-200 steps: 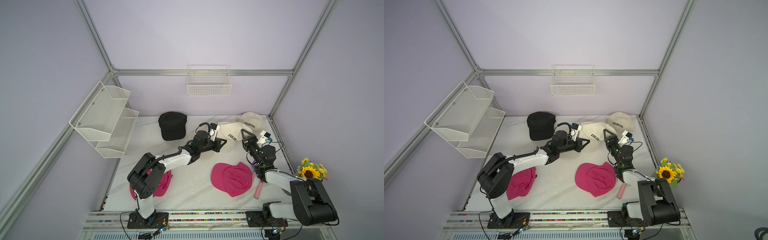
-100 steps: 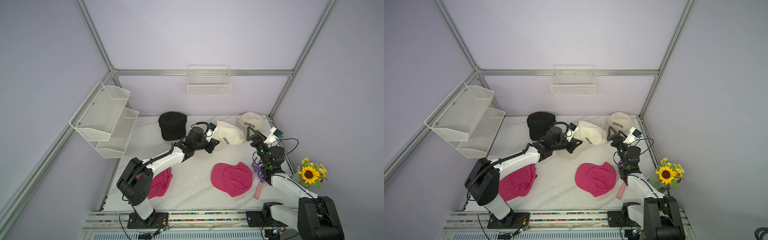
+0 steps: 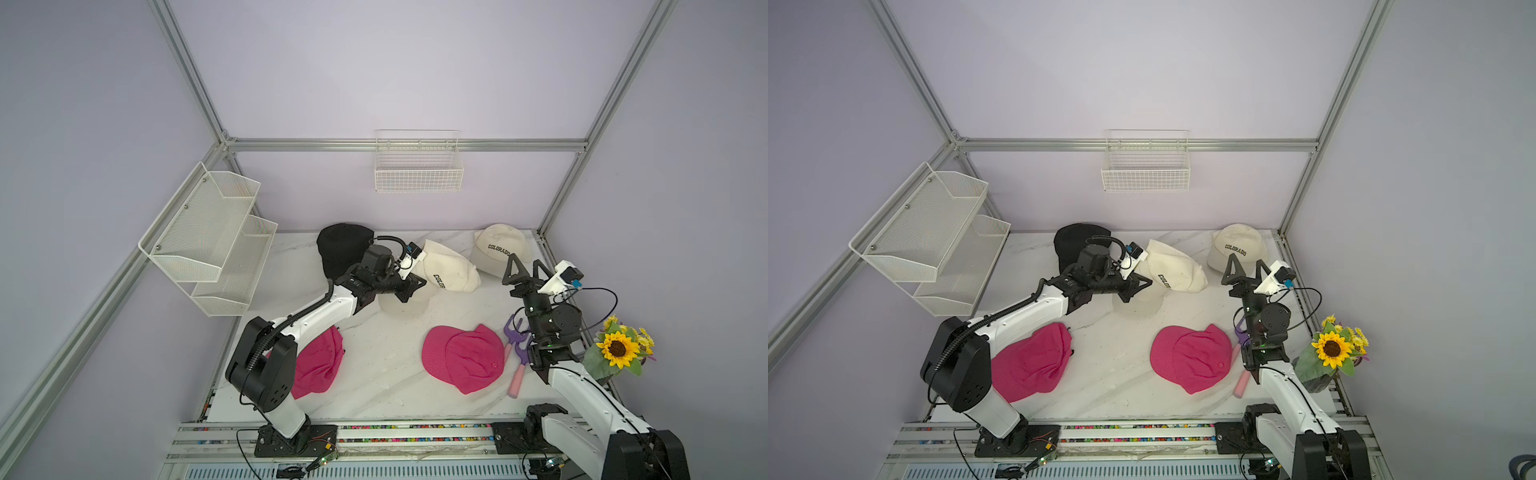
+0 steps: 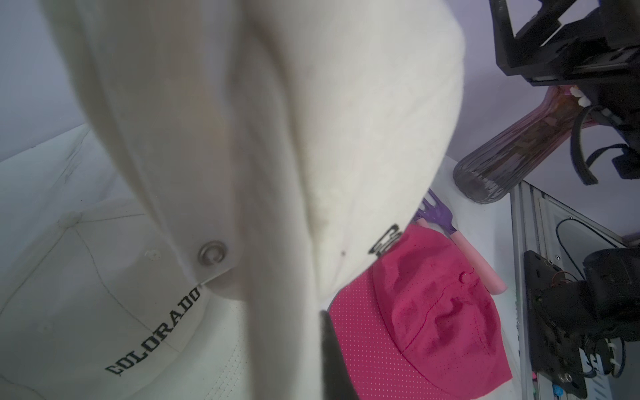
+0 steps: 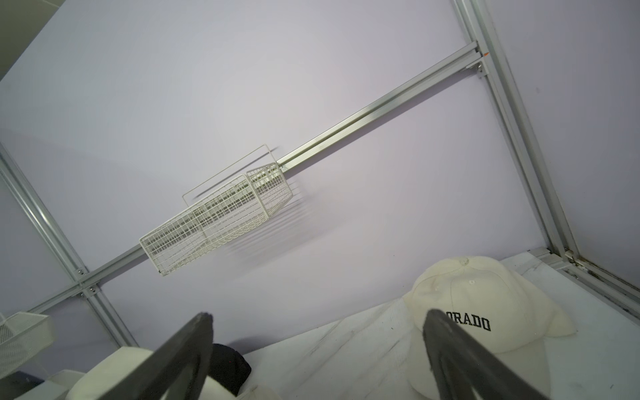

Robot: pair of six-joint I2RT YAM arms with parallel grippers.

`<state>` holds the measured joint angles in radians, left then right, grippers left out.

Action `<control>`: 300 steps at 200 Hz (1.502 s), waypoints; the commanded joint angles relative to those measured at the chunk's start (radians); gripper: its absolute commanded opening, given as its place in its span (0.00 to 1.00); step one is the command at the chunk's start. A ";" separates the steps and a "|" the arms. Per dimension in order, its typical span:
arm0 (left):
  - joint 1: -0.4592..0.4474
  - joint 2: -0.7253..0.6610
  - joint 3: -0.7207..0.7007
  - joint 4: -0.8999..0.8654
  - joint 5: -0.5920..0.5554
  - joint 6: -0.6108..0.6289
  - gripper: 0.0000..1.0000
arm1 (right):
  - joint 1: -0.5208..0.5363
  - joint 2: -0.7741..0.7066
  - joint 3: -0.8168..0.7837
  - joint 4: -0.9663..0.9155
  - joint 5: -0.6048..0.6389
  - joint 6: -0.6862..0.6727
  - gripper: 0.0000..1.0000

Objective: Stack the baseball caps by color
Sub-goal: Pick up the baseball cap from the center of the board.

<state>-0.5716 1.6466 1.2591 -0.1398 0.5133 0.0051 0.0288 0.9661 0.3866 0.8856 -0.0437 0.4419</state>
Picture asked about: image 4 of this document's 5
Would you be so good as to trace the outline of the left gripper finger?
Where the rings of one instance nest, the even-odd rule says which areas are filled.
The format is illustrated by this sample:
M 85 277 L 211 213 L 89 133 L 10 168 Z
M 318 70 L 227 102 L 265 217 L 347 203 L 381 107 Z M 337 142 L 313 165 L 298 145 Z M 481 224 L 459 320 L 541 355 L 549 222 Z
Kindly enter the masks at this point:
M 323 399 L 359 400 L 350 380 L 328 311 L 320 312 L 322 327 Z

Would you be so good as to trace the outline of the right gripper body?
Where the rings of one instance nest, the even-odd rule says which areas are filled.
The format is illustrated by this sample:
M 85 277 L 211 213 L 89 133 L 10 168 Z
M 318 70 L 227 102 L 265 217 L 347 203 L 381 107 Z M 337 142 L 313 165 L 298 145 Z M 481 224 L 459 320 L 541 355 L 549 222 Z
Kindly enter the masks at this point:
M 579 87 L 616 128 L 639 128 L 639 3 L 600 1 L 586 17 L 560 21 L 573 2 L 542 1 L 513 31 L 508 4 L 491 1 L 496 64 L 537 86 Z

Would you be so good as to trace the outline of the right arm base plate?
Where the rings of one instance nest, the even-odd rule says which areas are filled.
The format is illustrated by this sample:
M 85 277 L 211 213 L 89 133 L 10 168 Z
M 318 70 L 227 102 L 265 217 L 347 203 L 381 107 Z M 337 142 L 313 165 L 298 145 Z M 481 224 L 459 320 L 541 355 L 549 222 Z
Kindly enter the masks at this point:
M 566 274 L 534 251 L 523 255 L 529 353 L 535 373 L 565 393 L 588 397 L 579 350 L 589 321 L 582 281 L 565 283 Z

